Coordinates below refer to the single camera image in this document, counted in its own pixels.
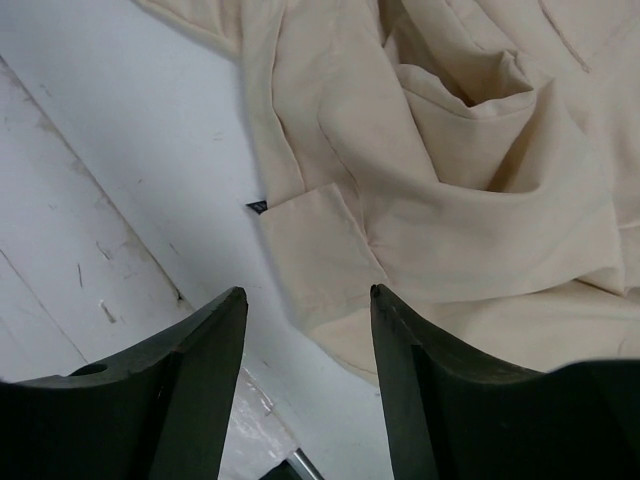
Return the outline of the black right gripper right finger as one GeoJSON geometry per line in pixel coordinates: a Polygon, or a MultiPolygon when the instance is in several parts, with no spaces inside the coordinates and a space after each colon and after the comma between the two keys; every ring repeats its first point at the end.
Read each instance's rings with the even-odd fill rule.
{"type": "Polygon", "coordinates": [[[549,373],[488,355],[383,285],[371,330],[397,479],[635,479],[639,364],[549,373]]]}

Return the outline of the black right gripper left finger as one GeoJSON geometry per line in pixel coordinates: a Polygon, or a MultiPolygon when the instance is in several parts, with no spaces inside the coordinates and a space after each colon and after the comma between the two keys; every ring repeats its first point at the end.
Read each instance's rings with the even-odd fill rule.
{"type": "Polygon", "coordinates": [[[1,386],[5,479],[214,479],[243,355],[235,287],[66,376],[1,386]]]}

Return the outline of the beige trousers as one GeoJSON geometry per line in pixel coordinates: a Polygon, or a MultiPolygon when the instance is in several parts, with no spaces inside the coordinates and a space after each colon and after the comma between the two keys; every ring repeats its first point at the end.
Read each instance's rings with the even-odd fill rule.
{"type": "Polygon", "coordinates": [[[639,354],[635,1],[147,1],[234,55],[301,332],[377,379],[369,288],[548,371],[639,354]]]}

